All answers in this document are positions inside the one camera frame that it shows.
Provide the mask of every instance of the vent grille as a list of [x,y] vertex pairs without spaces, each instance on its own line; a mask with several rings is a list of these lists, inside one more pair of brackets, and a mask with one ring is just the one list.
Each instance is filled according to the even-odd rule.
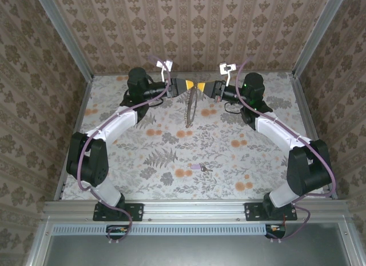
[[[67,235],[106,235],[106,224],[56,224],[53,236]],[[158,225],[134,224],[131,235],[265,235],[265,224],[209,224],[209,225]]]

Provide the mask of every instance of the purple cable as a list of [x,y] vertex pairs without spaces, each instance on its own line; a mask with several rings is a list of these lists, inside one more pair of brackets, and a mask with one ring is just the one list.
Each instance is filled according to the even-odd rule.
[[[78,162],[78,170],[77,170],[77,182],[78,182],[78,186],[79,186],[79,188],[80,188],[80,190],[82,190],[82,191],[87,191],[87,190],[91,190],[91,187],[89,186],[89,187],[87,187],[87,188],[84,188],[83,186],[82,186],[82,184],[81,184],[81,166],[82,166],[82,161],[83,161],[83,158],[84,158],[84,155],[85,155],[85,152],[86,152],[86,149],[87,149],[87,147],[89,146],[89,144],[90,144],[90,142],[91,142],[91,140],[98,134],[98,132],[100,131],[100,130],[102,130],[103,128],[105,128],[108,124],[110,124],[113,120],[115,120],[119,115],[121,115],[121,114],[124,114],[124,113],[126,113],[126,112],[128,112],[128,111],[130,111],[130,110],[133,110],[133,109],[136,109],[136,108],[138,108],[138,107],[141,107],[141,106],[144,106],[144,105],[146,105],[146,104],[149,104],[149,103],[151,103],[151,102],[153,102],[153,101],[155,101],[155,100],[158,100],[160,97],[162,97],[167,91],[168,91],[168,87],[169,87],[169,85],[170,85],[170,80],[171,80],[171,78],[170,78],[170,72],[169,72],[169,69],[168,69],[168,67],[165,65],[165,63],[162,61],[162,60],[160,60],[158,57],[156,57],[156,56],[154,56],[154,55],[150,55],[149,56],[149,60],[151,61],[151,58],[154,58],[155,60],[157,60],[158,62],[161,62],[162,63],[162,65],[164,66],[164,68],[165,68],[165,70],[166,70],[166,72],[167,72],[167,74],[168,74],[168,83],[166,84],[166,86],[165,86],[165,89],[164,89],[164,91],[161,93],[161,94],[159,94],[157,97],[154,97],[153,99],[151,99],[151,100],[148,100],[148,101],[145,101],[145,102],[143,102],[143,103],[140,103],[140,104],[138,104],[138,105],[135,105],[135,106],[132,106],[132,107],[130,107],[130,108],[127,108],[127,109],[124,109],[124,110],[122,110],[122,111],[120,111],[119,113],[116,113],[115,115],[113,115],[107,122],[105,122],[98,130],[96,130],[87,140],[86,140],[86,142],[85,142],[85,144],[84,144],[84,146],[83,146],[83,148],[82,148],[82,150],[81,150],[81,154],[80,154],[80,158],[79,158],[79,162]],[[93,190],[91,190],[90,191],[91,193],[92,193],[92,195],[97,199],[97,200],[99,200],[100,201],[100,203],[102,203],[104,206],[107,206],[108,208],[110,208],[110,209],[113,209],[113,210],[116,210],[116,211],[120,211],[120,212],[122,212],[122,213],[124,213],[125,215],[127,215],[127,217],[129,218],[129,221],[130,221],[130,225],[129,225],[129,227],[128,227],[128,229],[127,229],[127,231],[126,231],[126,233],[119,239],[119,240],[122,240],[122,239],[124,239],[126,236],[127,236],[127,234],[130,232],[130,230],[131,230],[131,228],[132,228],[132,218],[131,218],[131,216],[130,216],[130,214],[128,214],[128,212],[126,212],[125,210],[123,210],[123,209],[120,209],[120,208],[116,208],[116,207],[113,207],[113,206],[110,206],[109,204],[107,204],[106,202],[104,202],[103,200],[101,200],[100,199],[100,197],[93,191]]]
[[[252,57],[249,57],[247,58],[240,66],[239,70],[238,70],[238,73],[236,75],[236,82],[235,82],[235,90],[236,90],[236,94],[240,100],[240,102],[245,106],[247,107],[249,110],[251,110],[252,112],[260,115],[260,116],[263,116],[275,123],[277,123],[278,125],[280,125],[284,130],[286,130],[289,134],[291,134],[293,137],[296,137],[301,143],[303,143],[318,159],[319,161],[323,164],[323,166],[325,167],[325,169],[327,170],[327,172],[329,173],[329,176],[331,177],[331,180],[332,180],[332,189],[328,192],[328,193],[308,193],[307,196],[325,196],[325,197],[329,197],[331,196],[332,194],[335,193],[336,191],[336,180],[335,180],[335,177],[334,177],[334,174],[332,172],[332,170],[330,169],[330,167],[328,166],[328,164],[325,162],[325,160],[316,152],[316,150],[313,149],[313,147],[311,147],[305,140],[303,140],[301,137],[299,137],[296,133],[294,133],[293,131],[291,131],[290,129],[288,129],[286,127],[286,125],[284,125],[282,122],[280,122],[278,119],[274,119],[273,117],[271,116],[268,116],[267,114],[264,114],[264,113],[261,113],[261,112],[258,112],[257,110],[253,109],[252,107],[250,107],[247,103],[244,102],[244,100],[241,98],[241,94],[239,92],[239,76],[240,76],[240,73],[243,69],[243,67],[252,59]],[[305,221],[303,222],[303,224],[295,231],[293,232],[291,235],[289,236],[286,236],[282,239],[277,239],[274,235],[268,233],[270,236],[272,237],[275,237],[275,239],[277,240],[284,240],[284,239],[289,239],[291,238],[292,236],[294,236],[295,234],[297,234],[305,225],[306,223],[309,221],[310,219],[310,211],[305,209],[305,208],[302,208],[302,207],[299,207],[297,205],[295,205],[296,202],[302,200],[303,198],[305,197],[305,195],[299,197],[298,199],[294,200],[292,202],[293,206],[297,209],[300,209],[302,211],[306,211],[308,213],[308,217],[305,219]]]

